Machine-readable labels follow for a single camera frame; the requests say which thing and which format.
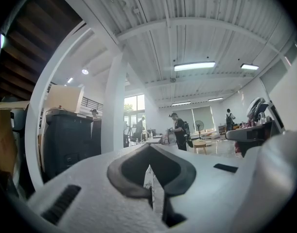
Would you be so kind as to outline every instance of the cardboard box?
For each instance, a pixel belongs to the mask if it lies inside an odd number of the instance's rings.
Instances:
[[[25,110],[29,101],[0,103],[0,171],[13,175],[17,158],[17,147],[11,126],[10,111]]]

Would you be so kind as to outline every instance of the wooden stool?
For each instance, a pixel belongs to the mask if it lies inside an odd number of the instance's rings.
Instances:
[[[195,153],[196,153],[196,148],[203,148],[203,150],[205,151],[205,154],[207,155],[207,151],[206,151],[207,143],[206,143],[206,141],[197,139],[197,140],[193,141],[192,143],[193,143],[193,148],[194,148]]]

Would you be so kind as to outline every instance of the wooden ceiling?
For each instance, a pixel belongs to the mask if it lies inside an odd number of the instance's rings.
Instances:
[[[0,53],[0,99],[29,100],[43,68],[81,21],[64,0],[27,0]]]

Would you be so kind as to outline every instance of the floor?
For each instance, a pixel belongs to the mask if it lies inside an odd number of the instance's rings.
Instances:
[[[234,141],[228,141],[225,139],[225,135],[221,135],[221,138],[217,138],[212,141],[211,146],[206,147],[207,155],[216,155],[225,158],[242,158],[241,154],[235,154]],[[194,148],[188,147],[188,152],[194,152]],[[205,154],[202,148],[196,149],[196,154]],[[154,177],[154,190],[155,190],[155,203],[154,211],[162,217],[164,191],[156,176]]]

